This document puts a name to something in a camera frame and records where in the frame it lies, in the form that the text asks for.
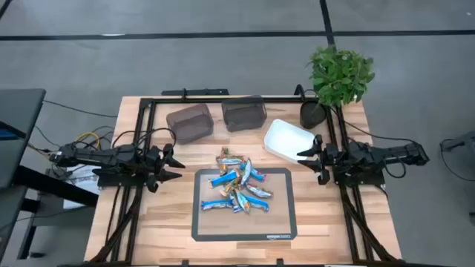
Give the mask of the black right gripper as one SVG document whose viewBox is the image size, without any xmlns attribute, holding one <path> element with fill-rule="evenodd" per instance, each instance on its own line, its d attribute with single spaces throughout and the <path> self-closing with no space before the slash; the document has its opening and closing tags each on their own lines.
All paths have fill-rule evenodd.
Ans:
<svg viewBox="0 0 475 267">
<path fill-rule="evenodd" d="M 318 184 L 326 185 L 330 181 L 331 167 L 332 173 L 334 168 L 342 168 L 349 170 L 349 165 L 344 162 L 347 159 L 345 151 L 339 151 L 338 146 L 327 143 L 323 147 L 323 137 L 317 134 L 313 140 L 310 149 L 297 153 L 298 156 L 316 156 L 314 160 L 298 160 L 298 163 L 311 169 L 314 173 L 318 173 Z"/>
</svg>

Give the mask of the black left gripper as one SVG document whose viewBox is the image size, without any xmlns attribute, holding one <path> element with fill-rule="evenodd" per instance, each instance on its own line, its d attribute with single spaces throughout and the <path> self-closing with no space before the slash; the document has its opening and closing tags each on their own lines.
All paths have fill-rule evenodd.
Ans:
<svg viewBox="0 0 475 267">
<path fill-rule="evenodd" d="M 182 174 L 167 171 L 165 166 L 172 168 L 185 168 L 185 165 L 173 157 L 173 145 L 165 144 L 163 149 L 152 146 L 140 163 L 137 173 L 145 175 L 146 188 L 155 193 L 159 188 L 159 182 L 163 183 L 171 179 L 180 178 Z"/>
</svg>

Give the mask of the green snack bag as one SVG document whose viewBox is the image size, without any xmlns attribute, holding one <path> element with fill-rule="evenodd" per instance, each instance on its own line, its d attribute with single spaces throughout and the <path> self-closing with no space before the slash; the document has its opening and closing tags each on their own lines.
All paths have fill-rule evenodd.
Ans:
<svg viewBox="0 0 475 267">
<path fill-rule="evenodd" d="M 207 211 L 215 208 L 233 208 L 234 204 L 231 200 L 202 201 L 200 207 L 203 211 Z"/>
</svg>

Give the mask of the silver red granola bar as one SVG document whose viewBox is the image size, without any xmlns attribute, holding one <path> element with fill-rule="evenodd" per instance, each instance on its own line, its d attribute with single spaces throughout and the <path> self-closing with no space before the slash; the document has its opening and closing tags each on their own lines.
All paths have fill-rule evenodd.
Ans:
<svg viewBox="0 0 475 267">
<path fill-rule="evenodd" d="M 255 195 L 256 197 L 263 198 L 263 199 L 270 199 L 273 197 L 273 193 L 271 191 L 267 191 L 259 186 L 253 185 L 251 183 L 246 184 L 246 190 L 249 191 L 251 194 Z"/>
</svg>

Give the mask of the white plastic tray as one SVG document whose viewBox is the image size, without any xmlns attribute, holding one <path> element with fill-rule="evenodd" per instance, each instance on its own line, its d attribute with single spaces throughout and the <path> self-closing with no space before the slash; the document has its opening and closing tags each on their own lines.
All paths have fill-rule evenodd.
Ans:
<svg viewBox="0 0 475 267">
<path fill-rule="evenodd" d="M 275 119 L 264 137 L 265 149 L 282 159 L 297 164 L 307 159 L 298 153 L 312 147 L 315 134 L 305 131 L 281 119 Z"/>
</svg>

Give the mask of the black plant pot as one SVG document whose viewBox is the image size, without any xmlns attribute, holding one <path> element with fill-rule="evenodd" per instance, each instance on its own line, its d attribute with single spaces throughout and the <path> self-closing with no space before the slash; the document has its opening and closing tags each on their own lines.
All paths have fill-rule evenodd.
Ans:
<svg viewBox="0 0 475 267">
<path fill-rule="evenodd" d="M 300 108 L 300 124 L 305 129 L 312 129 L 327 118 L 327 112 L 318 101 L 305 101 Z"/>
</svg>

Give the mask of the dark mesh bin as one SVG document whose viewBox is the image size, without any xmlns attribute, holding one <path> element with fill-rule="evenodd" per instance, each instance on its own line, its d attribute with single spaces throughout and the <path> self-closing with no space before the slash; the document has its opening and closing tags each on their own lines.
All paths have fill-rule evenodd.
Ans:
<svg viewBox="0 0 475 267">
<path fill-rule="evenodd" d="M 204 103 L 170 113 L 166 121 L 181 145 L 210 136 L 214 131 L 212 115 Z"/>
<path fill-rule="evenodd" d="M 227 99 L 221 103 L 223 120 L 229 132 L 261 128 L 267 119 L 262 96 Z"/>
</svg>

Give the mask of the green leafy plant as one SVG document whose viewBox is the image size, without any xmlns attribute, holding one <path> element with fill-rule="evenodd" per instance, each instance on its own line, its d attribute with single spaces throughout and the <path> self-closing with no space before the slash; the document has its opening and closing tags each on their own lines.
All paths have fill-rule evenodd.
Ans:
<svg viewBox="0 0 475 267">
<path fill-rule="evenodd" d="M 333 45 L 317 47 L 308 65 L 316 96 L 322 105 L 330 107 L 360 102 L 376 76 L 373 58 Z"/>
</svg>

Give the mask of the white printed paper sheet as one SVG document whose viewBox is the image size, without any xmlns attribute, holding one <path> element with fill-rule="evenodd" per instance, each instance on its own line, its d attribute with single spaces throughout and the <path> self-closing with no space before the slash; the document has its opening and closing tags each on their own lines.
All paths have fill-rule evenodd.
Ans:
<svg viewBox="0 0 475 267">
<path fill-rule="evenodd" d="M 93 172 L 94 169 L 97 169 L 97 166 L 77 165 L 67 168 L 68 175 L 64 181 L 91 193 L 99 194 L 99 177 Z"/>
</svg>

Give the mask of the dark grey desk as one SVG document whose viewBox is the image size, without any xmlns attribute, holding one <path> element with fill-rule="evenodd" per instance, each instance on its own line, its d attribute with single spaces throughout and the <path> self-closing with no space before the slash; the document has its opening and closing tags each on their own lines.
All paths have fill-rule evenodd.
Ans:
<svg viewBox="0 0 475 267">
<path fill-rule="evenodd" d="M 45 89 L 0 89 L 0 122 L 26 135 L 24 139 L 0 140 L 0 188 L 12 184 L 45 94 Z"/>
</svg>

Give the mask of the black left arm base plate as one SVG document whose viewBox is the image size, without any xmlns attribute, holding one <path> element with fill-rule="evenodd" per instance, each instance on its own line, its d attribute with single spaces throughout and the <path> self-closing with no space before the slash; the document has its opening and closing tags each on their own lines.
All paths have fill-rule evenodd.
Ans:
<svg viewBox="0 0 475 267">
<path fill-rule="evenodd" d="M 117 168 L 97 168 L 92 172 L 98 176 L 99 187 L 138 186 L 145 183 L 145 175 L 133 174 Z"/>
</svg>

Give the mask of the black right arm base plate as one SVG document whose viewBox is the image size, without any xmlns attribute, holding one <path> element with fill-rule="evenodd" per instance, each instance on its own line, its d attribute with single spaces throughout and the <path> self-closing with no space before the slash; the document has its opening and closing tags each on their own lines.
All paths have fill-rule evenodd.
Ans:
<svg viewBox="0 0 475 267">
<path fill-rule="evenodd" d="M 347 187 L 356 187 L 357 185 L 383 185 L 384 176 L 381 171 L 362 171 L 347 170 L 342 168 L 333 169 L 334 180 L 337 184 Z"/>
</svg>

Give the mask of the black aluminium table frame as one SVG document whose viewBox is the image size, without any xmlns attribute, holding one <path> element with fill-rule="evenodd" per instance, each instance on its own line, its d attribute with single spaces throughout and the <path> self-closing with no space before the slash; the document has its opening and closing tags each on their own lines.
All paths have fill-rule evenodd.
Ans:
<svg viewBox="0 0 475 267">
<path fill-rule="evenodd" d="M 264 137 L 275 119 L 299 123 L 302 98 L 268 96 L 267 119 L 261 128 L 229 132 L 223 120 L 219 96 L 179 97 L 126 96 L 122 99 L 115 137 L 119 144 L 134 140 L 134 130 L 153 131 L 149 145 L 171 141 L 166 117 L 175 111 L 204 103 L 214 121 L 214 131 L 186 145 L 176 145 L 175 158 L 185 165 L 182 176 L 163 183 L 155 193 L 144 191 L 137 215 L 126 227 L 111 253 L 112 260 L 134 266 L 273 265 L 351 263 L 377 258 L 358 227 L 344 213 L 342 188 L 335 183 L 319 185 L 310 169 L 268 152 Z M 217 169 L 222 147 L 241 155 L 260 168 L 286 168 L 292 175 L 297 236 L 292 240 L 205 241 L 191 236 L 194 177 L 201 169 Z"/>
</svg>

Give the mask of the black desk leg frame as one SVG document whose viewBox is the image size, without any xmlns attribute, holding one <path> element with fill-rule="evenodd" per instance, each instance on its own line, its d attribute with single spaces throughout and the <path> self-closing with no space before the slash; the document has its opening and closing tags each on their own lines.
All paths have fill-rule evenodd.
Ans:
<svg viewBox="0 0 475 267">
<path fill-rule="evenodd" d="M 98 201 L 98 194 L 52 177 L 49 172 L 41 174 L 24 166 L 17 168 L 13 184 L 39 193 L 36 200 L 25 199 L 21 204 L 21 210 L 30 212 L 33 217 L 28 219 L 18 260 L 25 260 L 31 255 L 44 256 L 41 252 L 30 251 L 38 227 L 59 225 L 66 214 L 82 208 L 95 208 Z"/>
</svg>

